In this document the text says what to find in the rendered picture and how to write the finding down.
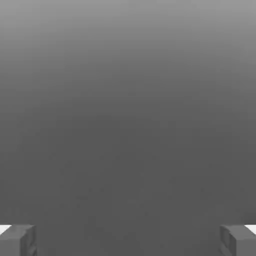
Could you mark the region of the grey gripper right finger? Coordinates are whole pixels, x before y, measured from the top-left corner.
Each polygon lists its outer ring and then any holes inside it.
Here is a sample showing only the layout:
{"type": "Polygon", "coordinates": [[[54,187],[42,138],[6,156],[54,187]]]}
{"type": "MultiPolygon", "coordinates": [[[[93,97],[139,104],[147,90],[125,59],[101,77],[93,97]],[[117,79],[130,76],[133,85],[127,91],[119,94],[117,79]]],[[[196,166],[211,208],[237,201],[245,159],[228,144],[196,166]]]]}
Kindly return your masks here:
{"type": "Polygon", "coordinates": [[[256,256],[256,224],[221,225],[221,256],[256,256]]]}

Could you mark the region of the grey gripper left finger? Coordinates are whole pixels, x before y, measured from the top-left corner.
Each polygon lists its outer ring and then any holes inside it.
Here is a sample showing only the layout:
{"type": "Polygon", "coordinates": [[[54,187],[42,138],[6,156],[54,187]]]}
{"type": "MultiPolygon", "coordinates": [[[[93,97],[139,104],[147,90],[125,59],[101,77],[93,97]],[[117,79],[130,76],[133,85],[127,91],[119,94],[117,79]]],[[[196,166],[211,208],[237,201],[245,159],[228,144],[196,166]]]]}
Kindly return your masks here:
{"type": "Polygon", "coordinates": [[[38,256],[37,226],[0,224],[0,256],[38,256]]]}

